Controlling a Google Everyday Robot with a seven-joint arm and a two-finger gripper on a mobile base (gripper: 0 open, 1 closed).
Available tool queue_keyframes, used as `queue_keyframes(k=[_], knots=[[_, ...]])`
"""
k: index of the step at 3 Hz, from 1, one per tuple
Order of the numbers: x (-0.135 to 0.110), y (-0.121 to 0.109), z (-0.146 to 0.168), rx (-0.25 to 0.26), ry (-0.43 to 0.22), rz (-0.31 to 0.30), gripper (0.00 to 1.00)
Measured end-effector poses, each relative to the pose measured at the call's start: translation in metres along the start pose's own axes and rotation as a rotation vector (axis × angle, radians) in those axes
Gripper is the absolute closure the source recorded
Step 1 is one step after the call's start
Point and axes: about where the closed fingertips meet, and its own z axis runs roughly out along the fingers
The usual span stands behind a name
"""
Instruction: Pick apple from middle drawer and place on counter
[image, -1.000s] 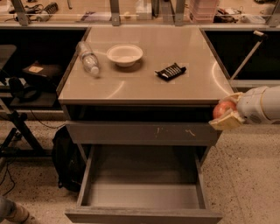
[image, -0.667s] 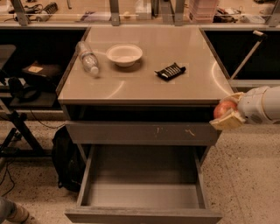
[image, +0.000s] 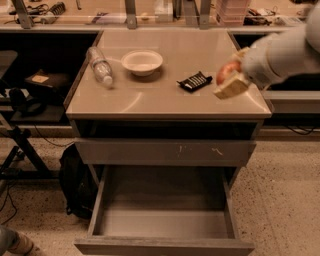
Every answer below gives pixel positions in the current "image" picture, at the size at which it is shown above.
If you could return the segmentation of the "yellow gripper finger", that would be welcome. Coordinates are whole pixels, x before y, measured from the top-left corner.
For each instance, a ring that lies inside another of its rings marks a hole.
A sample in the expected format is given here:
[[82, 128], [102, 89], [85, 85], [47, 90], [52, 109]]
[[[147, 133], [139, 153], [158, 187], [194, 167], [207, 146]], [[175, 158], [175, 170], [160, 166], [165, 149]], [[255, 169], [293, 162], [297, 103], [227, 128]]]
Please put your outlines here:
[[232, 71], [221, 85], [218, 85], [213, 93], [219, 99], [228, 99], [246, 92], [250, 81], [246, 79], [243, 73]]
[[244, 56], [247, 54], [247, 52], [250, 50], [249, 47], [244, 47], [240, 50], [238, 50], [234, 55], [233, 55], [233, 58], [237, 61], [241, 61]]

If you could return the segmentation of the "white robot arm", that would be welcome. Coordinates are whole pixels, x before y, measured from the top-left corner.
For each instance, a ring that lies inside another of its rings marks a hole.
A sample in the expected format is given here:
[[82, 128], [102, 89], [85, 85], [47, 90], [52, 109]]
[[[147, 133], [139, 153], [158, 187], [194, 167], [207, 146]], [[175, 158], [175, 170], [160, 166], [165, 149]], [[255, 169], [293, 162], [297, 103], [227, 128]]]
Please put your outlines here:
[[216, 76], [214, 94], [219, 99], [240, 95], [255, 84], [260, 90], [290, 77], [320, 72], [320, 2], [306, 22], [273, 33], [238, 51]]

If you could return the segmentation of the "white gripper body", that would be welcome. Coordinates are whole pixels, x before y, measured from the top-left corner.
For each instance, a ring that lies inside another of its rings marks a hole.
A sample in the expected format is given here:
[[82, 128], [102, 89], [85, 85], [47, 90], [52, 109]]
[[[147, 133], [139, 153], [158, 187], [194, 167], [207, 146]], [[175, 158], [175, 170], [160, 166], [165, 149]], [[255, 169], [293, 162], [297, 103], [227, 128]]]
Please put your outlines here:
[[255, 41], [241, 62], [242, 73], [259, 89], [280, 81], [280, 77], [273, 71], [269, 63], [269, 48], [276, 37], [276, 34], [270, 34]]

